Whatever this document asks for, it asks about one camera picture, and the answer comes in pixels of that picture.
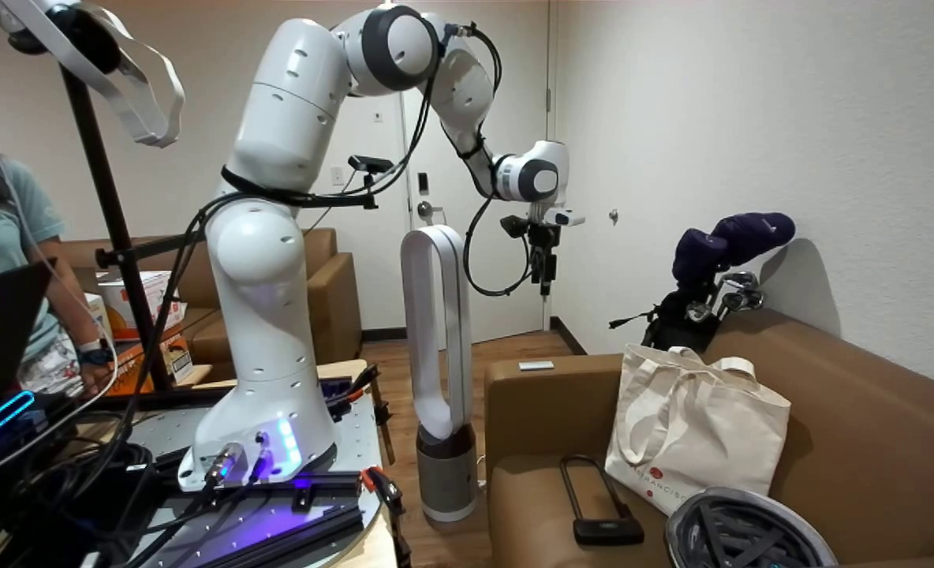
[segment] brown couch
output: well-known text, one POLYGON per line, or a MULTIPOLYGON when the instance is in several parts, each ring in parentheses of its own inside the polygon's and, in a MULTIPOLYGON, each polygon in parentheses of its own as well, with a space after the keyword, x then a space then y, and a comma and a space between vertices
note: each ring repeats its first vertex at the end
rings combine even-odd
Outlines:
MULTIPOLYGON (((315 364, 353 358, 364 348, 361 295, 353 279, 353 255, 339 252, 339 229, 306 229, 306 291, 315 364)), ((74 262, 85 291, 94 288, 94 249, 112 249, 112 238, 65 238, 62 252, 74 262)), ((141 267, 171 267, 173 252, 140 257, 141 267)), ((180 279, 180 298, 188 301, 182 334, 196 364, 210 364, 210 379, 230 379, 230 348, 218 308, 207 245, 199 243, 180 279)))
MULTIPOLYGON (((934 380, 775 311, 722 326, 705 358, 738 354, 793 401, 773 498, 807 518, 844 566, 934 566, 934 380)), ((550 373, 495 364, 485 384, 485 486, 495 566, 672 566, 666 518, 625 488, 640 544, 581 550, 562 453, 604 453, 620 354, 550 373)))

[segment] tote bag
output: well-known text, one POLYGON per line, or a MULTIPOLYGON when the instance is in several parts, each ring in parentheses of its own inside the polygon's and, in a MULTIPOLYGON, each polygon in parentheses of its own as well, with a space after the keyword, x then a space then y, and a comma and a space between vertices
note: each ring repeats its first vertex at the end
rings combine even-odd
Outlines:
POLYGON ((638 348, 623 357, 606 474, 664 515, 711 486, 768 496, 787 421, 788 401, 747 358, 638 348))

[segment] white tote bag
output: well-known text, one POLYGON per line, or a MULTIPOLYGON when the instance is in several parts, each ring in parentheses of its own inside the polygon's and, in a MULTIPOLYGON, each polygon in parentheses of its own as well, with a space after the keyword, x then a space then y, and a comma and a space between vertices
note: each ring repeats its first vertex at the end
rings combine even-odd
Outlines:
POLYGON ((747 358, 638 348, 623 357, 606 474, 664 515, 711 486, 768 496, 787 421, 788 401, 747 358))

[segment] person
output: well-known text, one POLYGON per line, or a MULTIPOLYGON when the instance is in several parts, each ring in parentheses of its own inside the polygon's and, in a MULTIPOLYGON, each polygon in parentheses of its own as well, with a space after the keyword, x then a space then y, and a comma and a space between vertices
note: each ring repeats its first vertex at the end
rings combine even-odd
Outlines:
POLYGON ((85 305, 61 245, 61 215, 28 167, 0 156, 0 271, 54 262, 46 298, 28 334, 20 384, 45 393, 94 393, 112 379, 112 348, 85 305))

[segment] white device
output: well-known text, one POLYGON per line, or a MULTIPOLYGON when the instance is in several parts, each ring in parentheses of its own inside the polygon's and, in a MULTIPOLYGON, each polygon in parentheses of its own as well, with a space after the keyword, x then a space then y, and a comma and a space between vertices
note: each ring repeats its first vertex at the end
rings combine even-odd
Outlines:
POLYGON ((411 384, 415 409, 415 479, 432 519, 463 519, 476 509, 476 450, 471 428, 471 308, 463 243, 444 226, 411 229, 400 243, 411 384))
MULTIPOLYGON (((173 140, 180 98, 158 104, 147 76, 128 56, 140 44, 115 14, 80 0, 0 0, 0 28, 14 44, 36 39, 49 50, 115 104, 140 142, 173 140)), ((268 40, 218 188, 250 196, 223 206, 206 229, 238 389, 203 419, 180 463, 182 488, 203 488, 206 467, 223 448, 242 448, 223 486, 252 479, 256 463, 261 463, 258 479, 286 483, 336 448, 310 339, 303 237, 292 206, 273 196, 310 191, 343 98, 419 89, 473 186, 485 197, 529 202, 528 223, 551 233, 539 243, 546 252, 555 245, 555 229, 573 223, 560 202, 568 179, 562 142, 544 140, 520 153, 490 153, 481 128, 495 77, 473 56, 471 39, 481 39, 476 25, 382 3, 339 28, 286 19, 268 40)))

